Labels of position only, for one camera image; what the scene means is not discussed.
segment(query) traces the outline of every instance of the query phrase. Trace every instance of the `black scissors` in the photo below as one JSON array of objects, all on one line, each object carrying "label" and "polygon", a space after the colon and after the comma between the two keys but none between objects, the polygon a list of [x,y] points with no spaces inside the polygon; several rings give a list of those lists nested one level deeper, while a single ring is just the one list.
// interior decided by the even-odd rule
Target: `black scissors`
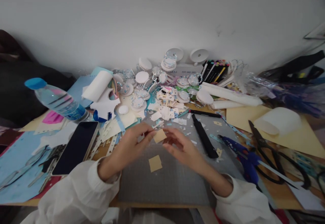
[{"label": "black scissors", "polygon": [[[304,185],[302,185],[302,187],[304,189],[308,189],[311,186],[311,182],[310,182],[310,178],[308,177],[307,173],[305,172],[305,170],[299,166],[294,160],[292,160],[291,158],[289,158],[288,156],[286,156],[284,153],[282,152],[277,152],[275,149],[273,149],[271,146],[269,146],[265,139],[261,136],[260,132],[255,128],[254,124],[248,120],[252,133],[256,139],[257,142],[257,150],[258,152],[261,154],[261,156],[266,160],[266,162],[268,163],[268,165],[270,167],[272,167],[273,169],[277,170],[278,172],[280,172],[281,174],[285,175],[285,171],[282,167],[282,164],[280,163],[280,156],[282,156],[283,158],[285,158],[287,161],[289,161],[303,176],[304,178]],[[273,164],[273,162],[267,157],[267,155],[264,153],[264,149],[269,149],[272,152],[272,156],[274,158],[275,164],[276,166]],[[270,176],[266,175],[258,166],[255,166],[256,170],[266,179],[270,180],[273,183],[276,184],[284,184],[285,181],[279,177],[279,179],[273,179]]]}]

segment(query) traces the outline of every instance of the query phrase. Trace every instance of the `desk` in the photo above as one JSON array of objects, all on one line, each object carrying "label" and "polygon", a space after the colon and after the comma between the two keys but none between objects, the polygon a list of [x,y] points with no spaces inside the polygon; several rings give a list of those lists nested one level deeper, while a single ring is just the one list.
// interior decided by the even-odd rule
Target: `desk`
[{"label": "desk", "polygon": [[[187,104],[188,107],[190,107],[190,109],[193,110],[201,110],[201,111],[205,111],[205,112],[212,112],[214,113],[214,111],[209,110],[207,107],[204,107],[202,109],[198,109],[196,108],[193,104]],[[242,137],[240,137],[240,141],[242,144],[244,144],[244,139]],[[98,153],[94,155],[93,160],[98,160],[101,157],[106,156],[106,153],[108,151],[109,148],[109,143],[99,147],[98,148]],[[273,148],[278,148],[279,146],[271,143],[271,146]],[[264,172],[272,177],[275,177],[275,174],[272,173],[270,170],[265,169],[263,166],[261,166],[261,169],[264,169]],[[297,177],[287,173],[287,177],[290,178],[293,181],[300,181],[300,179],[298,179]],[[303,207],[301,206],[301,204],[298,202],[298,200],[296,199],[296,197],[294,196],[294,194],[291,192],[290,188],[286,185],[278,185],[275,183],[272,183],[271,181],[265,179],[263,176],[260,175],[260,178],[262,179],[265,187],[267,188],[267,190],[269,191],[270,195],[272,196],[277,208],[279,209],[296,209],[296,210],[303,210]],[[323,201],[324,198],[322,196],[322,193],[311,187],[311,192],[313,194],[315,194],[317,197],[319,197],[320,199],[322,199]],[[32,199],[29,201],[26,201],[24,203],[15,203],[15,204],[10,204],[10,205],[21,205],[21,206],[37,206],[39,202],[39,199]],[[111,204],[111,207],[134,207],[134,208],[196,208],[197,206],[188,206],[188,205],[162,205],[162,204],[145,204],[145,203],[122,203],[118,201],[118,196],[116,196]]]}]

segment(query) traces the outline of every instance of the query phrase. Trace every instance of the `phone screen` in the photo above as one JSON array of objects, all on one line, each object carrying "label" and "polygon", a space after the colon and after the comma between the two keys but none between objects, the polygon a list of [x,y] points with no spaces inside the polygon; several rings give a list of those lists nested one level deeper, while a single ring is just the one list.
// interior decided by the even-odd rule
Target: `phone screen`
[{"label": "phone screen", "polygon": [[98,122],[81,122],[65,147],[52,175],[68,175],[79,163],[84,161]]}]

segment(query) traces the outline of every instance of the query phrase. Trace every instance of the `blue bottle cap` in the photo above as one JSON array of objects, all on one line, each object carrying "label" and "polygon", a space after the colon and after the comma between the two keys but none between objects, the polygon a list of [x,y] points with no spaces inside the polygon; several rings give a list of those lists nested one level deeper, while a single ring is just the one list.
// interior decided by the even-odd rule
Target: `blue bottle cap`
[{"label": "blue bottle cap", "polygon": [[46,85],[47,83],[41,78],[33,78],[25,81],[25,86],[33,90],[44,88]]}]

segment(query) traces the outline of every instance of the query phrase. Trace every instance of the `white sleeve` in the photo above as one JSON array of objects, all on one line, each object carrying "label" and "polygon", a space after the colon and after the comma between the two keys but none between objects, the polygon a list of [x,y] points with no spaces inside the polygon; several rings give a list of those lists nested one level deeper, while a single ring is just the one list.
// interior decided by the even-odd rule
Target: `white sleeve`
[{"label": "white sleeve", "polygon": [[97,172],[101,160],[77,165],[41,198],[38,210],[22,224],[100,223],[119,191],[121,176],[119,173],[103,182]]},{"label": "white sleeve", "polygon": [[217,198],[216,215],[224,222],[232,224],[281,224],[278,217],[271,212],[267,197],[259,192],[255,184],[224,176],[233,184],[232,193]]}]

